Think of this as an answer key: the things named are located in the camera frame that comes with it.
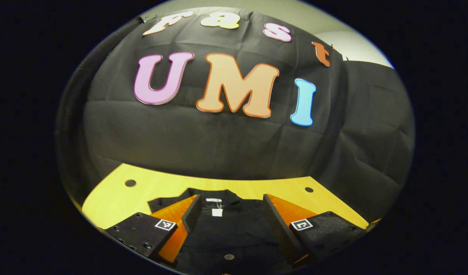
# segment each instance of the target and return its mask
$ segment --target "letter m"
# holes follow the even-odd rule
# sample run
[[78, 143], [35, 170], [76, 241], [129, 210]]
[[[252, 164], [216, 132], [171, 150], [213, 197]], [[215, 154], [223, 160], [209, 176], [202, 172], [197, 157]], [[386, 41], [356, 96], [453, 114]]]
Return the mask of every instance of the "letter m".
[[271, 116], [270, 97], [274, 79], [279, 71], [268, 64], [257, 64], [243, 78], [234, 57], [228, 54], [211, 53], [206, 56], [211, 64], [205, 94], [197, 101], [197, 108], [203, 112], [218, 113], [224, 109], [220, 101], [222, 89], [231, 112], [235, 113], [250, 95], [242, 110], [246, 115], [260, 118]]

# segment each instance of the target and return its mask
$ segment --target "foam letter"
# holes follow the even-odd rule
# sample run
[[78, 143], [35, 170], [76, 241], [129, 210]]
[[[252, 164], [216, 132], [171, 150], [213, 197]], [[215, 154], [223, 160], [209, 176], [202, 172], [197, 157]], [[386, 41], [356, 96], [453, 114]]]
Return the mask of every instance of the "foam letter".
[[177, 52], [169, 56], [171, 68], [162, 89], [155, 90], [150, 87], [154, 66], [161, 61], [161, 55], [149, 55], [139, 60], [139, 70], [137, 71], [136, 82], [134, 84], [134, 94], [138, 101], [149, 105], [164, 104], [173, 99], [180, 89], [183, 70], [187, 62], [194, 58], [191, 52]]
[[312, 125], [310, 111], [312, 110], [312, 97], [316, 92], [316, 86], [302, 78], [295, 79], [295, 85], [299, 88], [299, 98], [297, 99], [297, 109], [290, 116], [290, 120], [300, 126]]
[[230, 12], [214, 12], [210, 17], [202, 19], [200, 22], [203, 26], [217, 27], [225, 29], [235, 29], [239, 27], [241, 16]]
[[166, 16], [166, 17], [163, 17], [161, 18], [161, 21], [159, 21], [156, 25], [154, 25], [151, 29], [149, 29], [147, 32], [143, 33], [143, 36], [144, 35], [148, 35], [148, 34], [151, 34], [151, 33], [157, 33], [157, 32], [160, 32], [162, 30], [164, 30], [166, 27], [166, 24], [168, 24], [169, 26], [175, 24], [176, 22], [180, 21], [180, 19], [182, 17], [189, 17], [190, 15], [192, 15], [194, 12], [192, 11], [187, 11], [187, 12], [182, 12], [182, 13], [177, 13], [177, 14], [173, 14], [173, 15], [169, 15], [169, 16]]
[[324, 45], [317, 42], [312, 42], [312, 45], [316, 47], [316, 56], [319, 59], [319, 61], [321, 61], [321, 63], [325, 66], [329, 67], [331, 63], [329, 63], [329, 61], [325, 59], [325, 56], [328, 56], [329, 53], [326, 51], [326, 49], [324, 49]]
[[203, 112], [218, 113], [224, 109], [220, 101], [222, 88], [231, 112], [235, 113], [249, 97], [242, 108], [244, 113], [253, 117], [271, 116], [270, 97], [274, 79], [279, 71], [268, 64], [258, 64], [243, 78], [234, 57], [223, 53], [211, 53], [206, 56], [211, 64], [205, 94], [197, 101], [197, 108]]
[[292, 37], [290, 36], [290, 30], [285, 26], [280, 26], [275, 23], [266, 23], [263, 33], [271, 38], [278, 39], [283, 42], [290, 42]]

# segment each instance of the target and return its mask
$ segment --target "black shirt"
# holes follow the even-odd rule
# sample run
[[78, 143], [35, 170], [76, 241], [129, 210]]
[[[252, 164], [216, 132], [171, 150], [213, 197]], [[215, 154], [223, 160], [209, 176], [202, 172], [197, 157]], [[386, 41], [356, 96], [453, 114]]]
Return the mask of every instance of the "black shirt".
[[[191, 275], [271, 275], [290, 269], [278, 250], [262, 200], [244, 200], [229, 190], [188, 188], [179, 197], [157, 198], [148, 204], [155, 212], [196, 194], [202, 197], [202, 213], [176, 258], [176, 270]], [[212, 209], [219, 208], [222, 217], [213, 216]]]

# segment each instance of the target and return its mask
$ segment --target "shirt button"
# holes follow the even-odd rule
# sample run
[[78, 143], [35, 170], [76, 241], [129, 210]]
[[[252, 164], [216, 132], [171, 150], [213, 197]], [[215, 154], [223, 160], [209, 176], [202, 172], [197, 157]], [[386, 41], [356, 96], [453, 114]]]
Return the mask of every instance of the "shirt button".
[[234, 255], [232, 255], [232, 254], [227, 254], [227, 255], [224, 256], [224, 259], [230, 261], [230, 260], [234, 259]]

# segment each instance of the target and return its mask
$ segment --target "blue letter i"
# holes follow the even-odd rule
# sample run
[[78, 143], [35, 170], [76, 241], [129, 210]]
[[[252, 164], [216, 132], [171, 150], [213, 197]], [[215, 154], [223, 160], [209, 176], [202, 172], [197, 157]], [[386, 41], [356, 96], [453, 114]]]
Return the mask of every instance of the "blue letter i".
[[297, 100], [297, 109], [290, 120], [300, 126], [312, 125], [310, 111], [312, 110], [312, 96], [316, 92], [316, 86], [302, 78], [295, 79], [295, 85], [299, 88], [299, 98]]

